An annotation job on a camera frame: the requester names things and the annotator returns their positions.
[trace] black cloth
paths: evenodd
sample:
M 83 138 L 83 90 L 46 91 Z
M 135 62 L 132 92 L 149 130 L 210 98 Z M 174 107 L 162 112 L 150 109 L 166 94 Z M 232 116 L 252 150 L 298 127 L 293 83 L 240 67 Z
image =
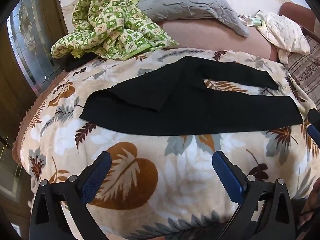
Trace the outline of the black cloth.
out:
M 266 71 L 187 56 L 92 93 L 80 118 L 117 132 L 153 136 L 264 131 L 303 123 L 288 96 L 212 90 L 204 79 L 278 89 Z

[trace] crumpled white fabric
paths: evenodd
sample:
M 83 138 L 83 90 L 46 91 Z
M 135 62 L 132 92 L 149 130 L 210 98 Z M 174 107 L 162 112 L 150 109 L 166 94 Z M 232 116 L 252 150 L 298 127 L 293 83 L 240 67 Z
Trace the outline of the crumpled white fabric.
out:
M 258 11 L 256 17 L 262 22 L 257 29 L 278 48 L 278 57 L 282 64 L 288 63 L 290 52 L 310 54 L 310 46 L 297 23 L 285 16 L 265 11 Z

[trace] blanket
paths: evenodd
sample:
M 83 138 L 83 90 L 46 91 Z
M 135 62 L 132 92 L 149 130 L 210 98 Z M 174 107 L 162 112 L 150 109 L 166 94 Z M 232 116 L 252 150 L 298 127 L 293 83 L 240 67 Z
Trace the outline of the blanket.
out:
M 158 137 L 114 132 L 79 118 L 94 91 L 187 55 L 268 71 L 278 90 L 204 82 L 208 89 L 290 96 L 304 123 L 268 131 Z M 284 179 L 291 198 L 309 194 L 320 177 L 319 148 L 306 132 L 311 108 L 314 103 L 283 65 L 244 52 L 182 48 L 147 52 L 126 61 L 96 59 L 70 72 L 45 99 L 25 132 L 20 158 L 36 192 L 41 179 L 65 181 L 108 151 L 111 170 L 87 205 L 100 228 L 131 240 L 193 239 L 230 219 L 237 208 L 212 168 L 212 154 L 217 150 L 245 174 L 271 182 Z M 68 207 L 62 205 L 72 232 L 81 239 Z
M 136 5 L 138 0 L 79 0 L 73 10 L 71 34 L 51 48 L 54 58 L 72 51 L 75 57 L 94 52 L 125 60 L 145 50 L 177 45 Z

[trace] green checkered fabric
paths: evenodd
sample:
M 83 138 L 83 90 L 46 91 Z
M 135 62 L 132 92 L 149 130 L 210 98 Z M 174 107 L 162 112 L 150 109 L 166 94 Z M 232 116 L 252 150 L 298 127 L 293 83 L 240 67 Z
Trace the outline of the green checkered fabric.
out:
M 54 58 L 71 52 L 94 52 L 102 58 L 128 59 L 142 51 L 177 45 L 136 5 L 138 0 L 79 0 L 73 10 L 76 28 L 51 48 Z

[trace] gray pillow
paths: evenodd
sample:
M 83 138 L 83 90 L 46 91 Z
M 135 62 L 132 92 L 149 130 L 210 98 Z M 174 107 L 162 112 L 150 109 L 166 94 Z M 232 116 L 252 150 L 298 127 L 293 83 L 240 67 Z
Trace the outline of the gray pillow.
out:
M 154 22 L 216 18 L 246 37 L 249 31 L 226 0 L 140 0 L 138 7 Z

